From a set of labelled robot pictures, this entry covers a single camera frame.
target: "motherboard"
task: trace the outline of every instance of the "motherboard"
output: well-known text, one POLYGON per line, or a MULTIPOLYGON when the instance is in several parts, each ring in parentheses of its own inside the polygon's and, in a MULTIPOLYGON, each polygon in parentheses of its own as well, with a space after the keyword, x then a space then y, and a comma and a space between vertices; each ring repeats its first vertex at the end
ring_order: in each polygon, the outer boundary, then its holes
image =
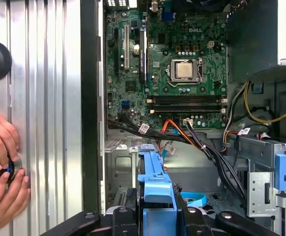
POLYGON ((162 128, 223 128, 225 14, 112 11, 107 14, 107 115, 162 128))

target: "blue sata port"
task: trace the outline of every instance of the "blue sata port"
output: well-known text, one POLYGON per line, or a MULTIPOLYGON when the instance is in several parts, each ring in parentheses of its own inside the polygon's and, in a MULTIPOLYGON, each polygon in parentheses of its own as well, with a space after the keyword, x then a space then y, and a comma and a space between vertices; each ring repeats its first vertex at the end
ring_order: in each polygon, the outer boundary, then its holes
POLYGON ((122 109, 128 109, 130 107, 130 101, 128 101, 128 100, 122 101, 121 107, 122 107, 122 109))

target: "metal screw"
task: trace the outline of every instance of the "metal screw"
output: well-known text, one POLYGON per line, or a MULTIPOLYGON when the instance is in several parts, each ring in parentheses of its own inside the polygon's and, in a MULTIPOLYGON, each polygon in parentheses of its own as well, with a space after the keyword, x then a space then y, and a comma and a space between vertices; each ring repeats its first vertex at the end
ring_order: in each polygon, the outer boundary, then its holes
POLYGON ((189 207, 189 208, 188 208, 188 212, 190 212, 190 213, 196 213, 196 210, 195 210, 194 208, 189 207))
POLYGON ((120 212, 124 213, 127 212, 127 209, 125 207, 120 208, 120 212))
POLYGON ((232 218, 232 216, 230 214, 228 214, 228 213, 222 213, 222 217, 226 218, 226 219, 231 219, 232 218))
POLYGON ((88 219, 93 218, 93 217, 94 217, 94 215, 91 214, 91 213, 88 213, 88 214, 85 216, 85 218, 88 218, 88 219))

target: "cpu socket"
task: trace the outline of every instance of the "cpu socket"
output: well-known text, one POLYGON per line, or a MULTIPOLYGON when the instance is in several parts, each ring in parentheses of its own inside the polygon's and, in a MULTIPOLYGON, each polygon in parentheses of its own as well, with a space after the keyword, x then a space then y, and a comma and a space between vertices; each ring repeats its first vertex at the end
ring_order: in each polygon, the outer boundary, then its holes
POLYGON ((167 68, 169 83, 192 83, 202 82, 202 59, 173 59, 167 68))

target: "ram slot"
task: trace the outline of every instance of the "ram slot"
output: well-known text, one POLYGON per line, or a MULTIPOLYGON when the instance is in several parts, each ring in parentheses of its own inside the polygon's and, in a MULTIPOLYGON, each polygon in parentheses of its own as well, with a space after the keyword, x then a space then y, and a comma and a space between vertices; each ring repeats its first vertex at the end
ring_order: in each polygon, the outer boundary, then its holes
POLYGON ((114 72, 119 77, 119 29, 114 29, 114 72))
POLYGON ((129 25, 124 25, 124 69, 129 70, 129 25))
POLYGON ((155 113, 223 113, 224 109, 218 105, 192 105, 192 106, 154 106, 150 114, 155 113))
POLYGON ((188 95, 188 96, 176 96, 176 95, 165 95, 165 96, 150 96, 147 98, 147 103, 150 104, 177 104, 177 103, 220 103, 220 96, 211 95, 188 95))
POLYGON ((146 29, 141 29, 139 33, 139 82, 146 84, 147 67, 146 67, 146 53, 147 53, 147 33, 146 29))

